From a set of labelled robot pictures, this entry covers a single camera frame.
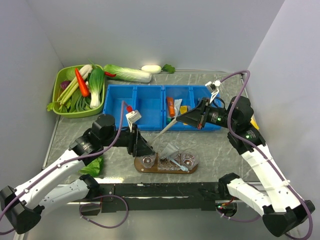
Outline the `clear plastic cup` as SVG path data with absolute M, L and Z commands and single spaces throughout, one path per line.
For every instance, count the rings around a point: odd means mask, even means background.
M 186 167 L 188 170 L 192 170 L 198 165 L 200 157 L 195 149 L 187 148 L 182 151 L 180 155 L 180 163 L 182 166 Z
M 139 162 L 141 163 L 143 168 L 151 168 L 155 164 L 156 156 L 156 154 L 141 156 L 139 157 Z

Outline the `grey toothbrush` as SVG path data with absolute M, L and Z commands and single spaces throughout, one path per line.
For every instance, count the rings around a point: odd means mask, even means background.
M 153 144 L 153 142 L 158 139 L 161 135 L 163 135 L 165 132 L 167 132 L 172 126 L 174 126 L 177 123 L 176 118 L 172 118 L 171 122 L 160 132 L 158 133 L 152 140 L 150 140 L 148 143 L 150 145 Z

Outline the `clear square organizer tray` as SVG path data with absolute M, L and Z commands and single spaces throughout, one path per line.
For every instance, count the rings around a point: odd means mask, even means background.
M 181 153 L 178 152 L 174 155 L 172 155 L 172 157 L 179 163 L 181 164 Z M 172 161 L 166 159 L 159 159 L 157 161 L 157 169 L 159 171 L 179 171 L 180 168 L 173 163 Z

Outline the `white red toothpaste tube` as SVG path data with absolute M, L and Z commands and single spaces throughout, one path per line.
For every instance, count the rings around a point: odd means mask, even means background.
M 180 150 L 180 148 L 173 143 L 168 143 L 165 149 L 166 149 L 166 154 L 165 154 L 166 159 L 168 159 L 168 157 L 171 157 L 174 154 L 177 154 Z

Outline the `white toothpaste tube blue cap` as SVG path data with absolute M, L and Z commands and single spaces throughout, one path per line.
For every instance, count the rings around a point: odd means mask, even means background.
M 177 147 L 173 143 L 168 143 L 166 147 L 162 150 L 162 152 L 158 155 L 160 160 L 167 159 L 171 155 L 177 153 L 179 151 L 179 147 Z

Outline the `white blue toothbrush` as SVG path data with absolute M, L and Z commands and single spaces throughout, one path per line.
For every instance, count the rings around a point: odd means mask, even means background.
M 186 166 L 183 166 L 181 164 L 179 164 L 174 158 L 172 157 L 168 157 L 168 160 L 170 160 L 171 162 L 173 162 L 174 164 L 176 164 L 181 171 L 184 171 L 184 172 L 189 172 L 189 169 L 186 167 Z

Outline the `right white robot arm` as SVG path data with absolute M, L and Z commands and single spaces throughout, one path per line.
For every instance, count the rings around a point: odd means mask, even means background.
M 251 123 L 253 113 L 250 100 L 244 96 L 233 97 L 227 109 L 210 104 L 204 97 L 195 108 L 176 119 L 197 129 L 205 124 L 227 128 L 230 144 L 249 164 L 265 190 L 262 193 L 235 173 L 229 173 L 219 179 L 218 193 L 223 199 L 233 196 L 246 203 L 276 237 L 287 235 L 305 220 L 312 228 L 315 205 L 311 200 L 304 200 L 280 171 L 266 141 Z

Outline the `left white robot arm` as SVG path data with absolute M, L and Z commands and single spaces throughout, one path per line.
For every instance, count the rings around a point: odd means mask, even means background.
M 134 158 L 156 154 L 136 124 L 116 127 L 112 115 L 102 114 L 45 170 L 17 187 L 4 187 L 0 191 L 0 216 L 6 217 L 13 231 L 24 234 L 58 205 L 81 199 L 95 200 L 99 184 L 88 174 L 62 188 L 58 184 L 112 147 L 126 148 Z

